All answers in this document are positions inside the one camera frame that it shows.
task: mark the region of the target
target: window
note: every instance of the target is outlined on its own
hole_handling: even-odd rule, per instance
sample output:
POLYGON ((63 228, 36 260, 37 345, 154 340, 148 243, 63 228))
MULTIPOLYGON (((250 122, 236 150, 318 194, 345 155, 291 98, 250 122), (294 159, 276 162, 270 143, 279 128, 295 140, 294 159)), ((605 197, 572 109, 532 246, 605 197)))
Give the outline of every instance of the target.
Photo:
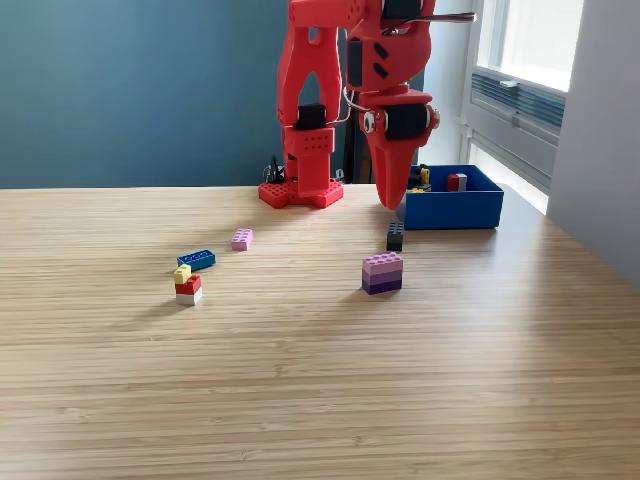
POLYGON ((478 65, 563 92, 584 0, 487 0, 478 65))
POLYGON ((481 145, 501 166, 548 191, 583 2, 475 0, 461 163, 476 161, 474 148, 481 145))

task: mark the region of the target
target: white wall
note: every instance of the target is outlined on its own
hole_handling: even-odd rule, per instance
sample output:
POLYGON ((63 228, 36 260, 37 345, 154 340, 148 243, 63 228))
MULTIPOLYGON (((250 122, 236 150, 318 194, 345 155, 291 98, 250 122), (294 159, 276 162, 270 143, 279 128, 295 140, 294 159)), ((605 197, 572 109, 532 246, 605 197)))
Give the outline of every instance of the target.
POLYGON ((638 0, 585 0, 549 217, 640 285, 638 18, 638 0))
MULTIPOLYGON (((473 11, 473 0, 437 0, 437 14, 473 11)), ((455 164, 460 156, 462 93, 467 68, 470 25, 431 24, 431 59, 424 72, 424 91, 433 95, 432 105, 440 111, 440 128, 420 149, 419 162, 430 165, 455 164)))

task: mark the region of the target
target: blue bin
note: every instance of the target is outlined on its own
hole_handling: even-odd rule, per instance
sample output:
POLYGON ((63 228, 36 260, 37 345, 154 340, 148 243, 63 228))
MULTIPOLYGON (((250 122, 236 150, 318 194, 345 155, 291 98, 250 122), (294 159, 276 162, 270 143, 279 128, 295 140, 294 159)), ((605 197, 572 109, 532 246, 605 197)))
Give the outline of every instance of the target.
POLYGON ((437 165, 431 173, 429 193, 407 192, 398 218, 408 230, 496 228, 500 224, 504 191, 475 165, 437 165), (447 176, 467 176, 466 192, 447 192, 447 176))

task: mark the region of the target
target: purple lego brick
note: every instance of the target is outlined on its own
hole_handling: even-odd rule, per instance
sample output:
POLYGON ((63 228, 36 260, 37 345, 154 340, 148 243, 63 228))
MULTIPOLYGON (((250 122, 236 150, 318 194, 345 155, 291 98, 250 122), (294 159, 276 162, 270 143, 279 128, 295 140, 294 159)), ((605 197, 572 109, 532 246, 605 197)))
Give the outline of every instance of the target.
POLYGON ((392 292, 402 288, 402 280, 394 280, 393 282, 379 283, 377 285, 369 285, 362 282, 362 289, 369 295, 377 295, 378 293, 392 292))
POLYGON ((378 285, 380 283, 394 282, 396 280, 402 280, 402 270, 396 270, 389 273, 378 273, 377 275, 369 275, 364 270, 362 271, 362 281, 367 285, 378 285))
POLYGON ((402 270, 403 262, 397 253, 384 253, 367 257, 362 261, 362 271, 369 275, 389 273, 402 270))
POLYGON ((231 250, 238 250, 241 252, 249 250, 251 240, 253 240, 253 230, 241 228, 236 231, 231 239, 231 250))

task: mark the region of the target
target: yellow lego brick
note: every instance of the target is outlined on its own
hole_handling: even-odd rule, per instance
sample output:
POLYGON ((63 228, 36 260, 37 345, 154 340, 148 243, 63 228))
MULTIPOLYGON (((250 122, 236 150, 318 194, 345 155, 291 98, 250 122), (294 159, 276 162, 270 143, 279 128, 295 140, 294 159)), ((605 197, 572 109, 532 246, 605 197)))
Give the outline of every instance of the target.
POLYGON ((184 285, 191 278, 191 265, 180 265, 178 270, 173 272, 173 279, 176 285, 184 285))
POLYGON ((427 185, 429 184, 429 180, 431 177, 431 172, 429 172, 428 168, 423 168, 422 170, 420 170, 420 181, 422 182, 423 185, 427 185))
POLYGON ((427 187, 415 187, 411 190, 407 190, 409 193, 429 193, 431 191, 431 185, 427 187))

